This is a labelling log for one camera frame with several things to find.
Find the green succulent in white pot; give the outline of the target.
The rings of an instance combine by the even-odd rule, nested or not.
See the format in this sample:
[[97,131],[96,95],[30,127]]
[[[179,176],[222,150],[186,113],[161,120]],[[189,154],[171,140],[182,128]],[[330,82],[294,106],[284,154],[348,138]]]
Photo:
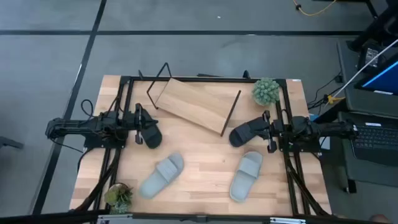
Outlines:
[[273,79],[262,78],[254,83],[252,89],[252,97],[254,101],[262,106],[276,103],[279,97],[280,85]]

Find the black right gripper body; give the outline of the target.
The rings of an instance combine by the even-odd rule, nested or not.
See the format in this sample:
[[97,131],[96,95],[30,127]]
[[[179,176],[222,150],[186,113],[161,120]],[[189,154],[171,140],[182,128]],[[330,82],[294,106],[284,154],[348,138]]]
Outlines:
[[284,134],[284,122],[282,119],[276,119],[273,122],[270,121],[271,114],[270,111],[265,110],[263,113],[264,121],[267,124],[268,141],[269,145],[267,147],[268,153],[274,153],[277,150],[277,143],[273,138],[278,138],[278,140],[283,139]]

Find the black slide sandal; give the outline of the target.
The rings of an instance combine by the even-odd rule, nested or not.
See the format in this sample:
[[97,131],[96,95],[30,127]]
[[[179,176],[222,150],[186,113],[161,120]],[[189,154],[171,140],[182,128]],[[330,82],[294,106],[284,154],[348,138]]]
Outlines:
[[241,147],[242,145],[246,144],[251,139],[256,137],[251,132],[251,121],[245,122],[231,131],[231,133],[229,134],[229,142],[233,147]]
[[146,143],[146,145],[150,149],[157,148],[162,142],[162,134],[161,134],[159,128],[158,128],[158,132],[156,134],[142,134],[141,133],[141,136],[142,136],[144,142]]

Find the black power adapter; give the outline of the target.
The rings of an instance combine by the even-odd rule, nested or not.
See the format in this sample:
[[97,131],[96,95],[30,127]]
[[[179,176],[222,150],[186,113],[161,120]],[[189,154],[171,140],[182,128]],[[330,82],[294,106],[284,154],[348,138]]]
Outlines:
[[[377,44],[370,43],[363,45],[359,55],[358,68],[365,66],[382,50],[383,48]],[[375,72],[381,66],[383,61],[383,56],[378,56],[378,58],[372,61],[363,71],[368,73]]]

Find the monitor with blue screen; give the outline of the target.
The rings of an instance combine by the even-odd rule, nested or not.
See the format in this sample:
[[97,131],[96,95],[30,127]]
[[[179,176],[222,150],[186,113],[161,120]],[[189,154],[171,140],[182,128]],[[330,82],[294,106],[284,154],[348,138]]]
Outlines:
[[398,52],[382,63],[375,72],[360,79],[355,88],[398,95]]

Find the white rod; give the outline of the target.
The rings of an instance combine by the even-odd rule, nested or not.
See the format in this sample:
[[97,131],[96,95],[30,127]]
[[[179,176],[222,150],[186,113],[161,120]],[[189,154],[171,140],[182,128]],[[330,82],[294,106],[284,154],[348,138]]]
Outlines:
[[[331,94],[331,96],[334,96],[334,97],[341,97],[341,96],[343,96],[343,97],[345,97],[345,93],[344,93],[344,89],[360,74],[360,73],[362,73],[364,76],[366,76],[366,75],[369,75],[370,73],[373,73],[373,72],[370,72],[370,73],[368,73],[368,72],[364,72],[363,70],[372,62],[372,61],[374,61],[375,59],[377,59],[378,58],[378,56],[383,56],[383,59],[384,59],[384,61],[383,61],[383,63],[387,60],[387,59],[389,59],[390,57],[392,57],[393,55],[395,55],[397,52],[398,52],[398,39],[397,40],[395,40],[395,41],[393,41],[390,45],[388,45],[388,46],[381,46],[382,48],[383,48],[383,50],[377,55],[377,56],[375,56],[370,62],[368,62],[365,66],[363,66],[362,68],[358,68],[358,66],[357,66],[357,68],[358,68],[358,71],[356,72],[356,74],[348,81],[348,82],[344,82],[344,80],[343,80],[343,83],[344,83],[344,85],[341,87],[341,88],[339,88],[339,89],[337,89],[335,92],[333,92],[332,94]],[[383,93],[383,94],[387,94],[387,95],[390,95],[390,94],[388,94],[388,93],[385,93],[385,92],[378,92],[378,91],[373,91],[373,92],[375,92],[375,93]]]

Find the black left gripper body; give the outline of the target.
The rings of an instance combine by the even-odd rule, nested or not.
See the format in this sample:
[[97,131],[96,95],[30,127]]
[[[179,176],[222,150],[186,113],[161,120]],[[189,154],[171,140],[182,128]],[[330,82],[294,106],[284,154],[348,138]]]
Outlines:
[[131,111],[125,111],[123,114],[123,127],[127,131],[136,131],[135,142],[137,144],[142,144],[142,105],[136,103],[135,107],[136,109],[133,113]]

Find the grey desk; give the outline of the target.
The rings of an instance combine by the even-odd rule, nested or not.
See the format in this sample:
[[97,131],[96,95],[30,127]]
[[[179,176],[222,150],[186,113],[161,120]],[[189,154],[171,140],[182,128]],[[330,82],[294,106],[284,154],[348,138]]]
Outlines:
[[[344,82],[348,82],[358,71],[359,53],[349,49],[347,40],[337,42],[339,63]],[[360,73],[343,91],[349,111],[379,116],[398,117],[398,96],[360,90],[354,86],[364,75]]]
[[[377,126],[398,126],[398,119],[385,118],[367,114],[338,113],[339,121],[350,121],[356,127],[365,123],[376,123]],[[398,188],[398,167],[359,160],[353,154],[352,141],[343,141],[343,155],[346,164],[346,175],[350,181],[368,182]]]

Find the black laptop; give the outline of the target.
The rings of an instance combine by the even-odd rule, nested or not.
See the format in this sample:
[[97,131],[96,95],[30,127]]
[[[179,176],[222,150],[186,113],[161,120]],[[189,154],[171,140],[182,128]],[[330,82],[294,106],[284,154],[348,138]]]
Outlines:
[[351,142],[355,158],[398,167],[398,126],[365,123],[356,130],[358,134]]

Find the grey slide sandal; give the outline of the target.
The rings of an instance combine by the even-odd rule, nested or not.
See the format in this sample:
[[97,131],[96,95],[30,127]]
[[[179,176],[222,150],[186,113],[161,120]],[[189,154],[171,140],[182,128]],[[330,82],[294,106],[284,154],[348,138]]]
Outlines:
[[154,171],[139,187],[139,193],[146,199],[154,198],[170,185],[183,171],[184,160],[179,152],[171,153],[155,166]]
[[259,178],[263,155],[257,151],[249,151],[241,158],[229,189],[229,196],[235,202],[244,202]]

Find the wooden shelf with black frame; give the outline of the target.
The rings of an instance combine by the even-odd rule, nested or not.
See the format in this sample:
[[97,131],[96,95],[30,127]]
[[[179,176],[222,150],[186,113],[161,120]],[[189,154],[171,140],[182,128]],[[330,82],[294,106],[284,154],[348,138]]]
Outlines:
[[174,77],[167,62],[157,75],[150,77],[146,90],[155,110],[162,110],[185,121],[199,125],[221,137],[224,136],[242,91],[234,100],[225,101],[205,90],[192,86],[194,78],[186,81]]

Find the black metal rig frame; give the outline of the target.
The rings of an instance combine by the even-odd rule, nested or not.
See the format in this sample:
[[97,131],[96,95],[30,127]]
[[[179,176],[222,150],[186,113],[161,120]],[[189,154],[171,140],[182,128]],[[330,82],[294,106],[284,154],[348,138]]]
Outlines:
[[[287,174],[282,152],[267,153],[267,141],[256,137],[240,148],[229,144],[228,135],[233,128],[262,114],[271,112],[271,120],[277,116],[276,107],[265,108],[251,98],[254,80],[242,78],[204,78],[187,84],[207,91],[223,101],[234,103],[239,90],[241,94],[231,115],[224,136],[194,123],[174,116],[164,110],[156,110],[147,89],[152,81],[140,79],[132,82],[129,110],[141,103],[149,114],[158,119],[162,143],[157,149],[135,143],[135,131],[121,151],[116,180],[132,188],[132,207],[138,215],[183,215],[200,216],[292,216]],[[153,199],[144,199],[137,192],[142,181],[155,168],[156,163],[173,152],[180,152],[184,160],[183,172]],[[248,151],[259,151],[264,155],[259,179],[254,183],[247,200],[238,203],[229,197],[229,187],[242,155]],[[97,184],[104,164],[106,149],[90,151],[81,161],[70,208],[76,208]],[[300,153],[303,176],[307,188],[326,212],[331,213],[325,181],[320,162],[312,154]]]

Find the spiky succulent in brown pot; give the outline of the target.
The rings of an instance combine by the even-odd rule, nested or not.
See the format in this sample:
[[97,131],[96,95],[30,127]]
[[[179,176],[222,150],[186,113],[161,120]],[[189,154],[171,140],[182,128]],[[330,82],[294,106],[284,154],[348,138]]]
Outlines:
[[112,185],[104,195],[110,214],[120,215],[130,211],[132,207],[132,188],[124,183]]

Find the grey chair leg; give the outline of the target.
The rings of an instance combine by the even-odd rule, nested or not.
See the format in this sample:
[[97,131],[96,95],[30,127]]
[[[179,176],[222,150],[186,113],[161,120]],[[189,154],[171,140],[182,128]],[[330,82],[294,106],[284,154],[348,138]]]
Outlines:
[[21,142],[0,136],[0,148],[6,147],[6,146],[13,147],[16,149],[22,149],[24,147],[24,144]]

